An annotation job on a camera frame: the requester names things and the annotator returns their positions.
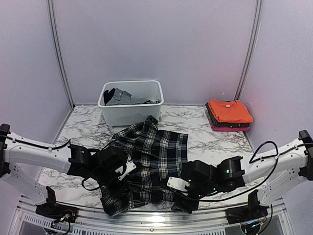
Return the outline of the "black white plaid shirt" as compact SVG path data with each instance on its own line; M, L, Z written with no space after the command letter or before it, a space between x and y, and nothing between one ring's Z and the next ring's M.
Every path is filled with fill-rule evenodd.
M188 134L159 130L157 124L158 121L149 116L112 136L110 146L125 151L128 159L141 169L126 177L129 188L118 197L109 192L111 187L101 187L100 200L108 216L147 204L175 201L175 194L165 185L169 177L180 177L182 166L187 162Z

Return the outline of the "orange t-shirt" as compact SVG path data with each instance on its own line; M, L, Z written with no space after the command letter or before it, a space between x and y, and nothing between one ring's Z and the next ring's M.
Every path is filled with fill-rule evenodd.
M209 101L209 108L219 122L227 123L252 123L253 117L247 107L239 100L222 102L217 99Z

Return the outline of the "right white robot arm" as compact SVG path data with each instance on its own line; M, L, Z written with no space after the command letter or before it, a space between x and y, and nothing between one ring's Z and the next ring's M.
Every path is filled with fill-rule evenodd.
M180 177L169 177L166 185L176 195L173 211L192 213L204 197L214 193L228 193L262 178L262 182L246 190L248 204L242 215L253 219L277 198L313 179L313 139L307 130L298 138L273 150L252 157L235 156L217 166L200 160L182 166Z

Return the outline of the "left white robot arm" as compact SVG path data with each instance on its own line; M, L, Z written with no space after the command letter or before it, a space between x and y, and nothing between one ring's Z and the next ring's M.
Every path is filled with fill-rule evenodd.
M62 207L56 203L55 192L40 185L26 174L19 163L54 169L70 176L93 179L99 186L113 185L112 195L126 187L125 177L137 166L122 150L114 146L92 149L70 141L55 146L24 138L10 131L10 125L0 126L0 179L41 206L50 217L57 218Z

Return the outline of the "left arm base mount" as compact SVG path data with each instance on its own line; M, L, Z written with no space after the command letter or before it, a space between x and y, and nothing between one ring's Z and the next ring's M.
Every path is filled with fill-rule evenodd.
M78 208L58 204L56 202L54 190L48 186L46 187L46 190L47 190L46 200L43 204L36 206L36 214L54 219L53 223L61 222L74 223L76 221Z

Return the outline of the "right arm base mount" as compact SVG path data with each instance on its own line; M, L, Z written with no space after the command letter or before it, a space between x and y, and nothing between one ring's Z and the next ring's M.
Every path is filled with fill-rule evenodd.
M251 221L268 215L269 206L261 206L257 194L257 189L251 192L245 206L226 209L226 219L229 224Z

